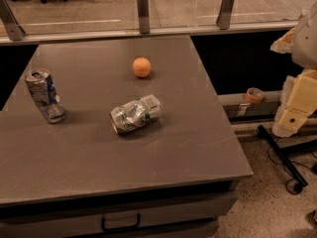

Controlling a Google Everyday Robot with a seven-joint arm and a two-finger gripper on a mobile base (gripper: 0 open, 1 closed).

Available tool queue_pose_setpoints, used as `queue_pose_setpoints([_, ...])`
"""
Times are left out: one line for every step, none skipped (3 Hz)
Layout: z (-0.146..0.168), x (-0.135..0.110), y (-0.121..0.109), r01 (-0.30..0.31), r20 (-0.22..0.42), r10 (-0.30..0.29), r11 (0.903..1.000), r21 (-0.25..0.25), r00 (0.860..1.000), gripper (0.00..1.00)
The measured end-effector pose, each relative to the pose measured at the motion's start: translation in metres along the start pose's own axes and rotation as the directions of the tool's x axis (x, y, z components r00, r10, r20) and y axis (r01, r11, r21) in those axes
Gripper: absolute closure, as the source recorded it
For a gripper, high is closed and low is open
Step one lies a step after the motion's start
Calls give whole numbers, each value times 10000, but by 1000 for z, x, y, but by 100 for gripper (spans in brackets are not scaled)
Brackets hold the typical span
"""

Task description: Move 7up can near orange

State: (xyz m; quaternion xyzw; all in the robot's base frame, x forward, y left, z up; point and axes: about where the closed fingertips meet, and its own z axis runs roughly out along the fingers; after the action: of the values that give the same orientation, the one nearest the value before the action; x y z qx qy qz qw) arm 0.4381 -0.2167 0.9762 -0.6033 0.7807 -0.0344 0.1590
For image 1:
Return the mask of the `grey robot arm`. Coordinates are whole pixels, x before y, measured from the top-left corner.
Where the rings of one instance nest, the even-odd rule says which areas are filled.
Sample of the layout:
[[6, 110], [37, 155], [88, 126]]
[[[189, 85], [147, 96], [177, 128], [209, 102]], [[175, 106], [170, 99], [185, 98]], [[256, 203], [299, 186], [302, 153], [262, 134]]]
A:
[[286, 78], [272, 125], [275, 136], [290, 137], [317, 110], [317, 3], [270, 49], [279, 54], [291, 54], [292, 61], [303, 68], [296, 77]]

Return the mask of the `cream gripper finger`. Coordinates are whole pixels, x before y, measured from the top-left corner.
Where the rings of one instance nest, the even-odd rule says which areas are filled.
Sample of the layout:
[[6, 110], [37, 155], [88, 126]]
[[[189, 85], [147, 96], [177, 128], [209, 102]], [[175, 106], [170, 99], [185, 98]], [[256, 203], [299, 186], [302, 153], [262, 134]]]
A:
[[285, 33], [281, 38], [274, 41], [270, 46], [270, 49], [279, 54], [290, 54], [292, 51], [292, 41], [294, 36], [295, 29], [290, 29]]
[[317, 110], [317, 70], [305, 68], [296, 77], [288, 76], [280, 102], [272, 132], [277, 137], [290, 137]]

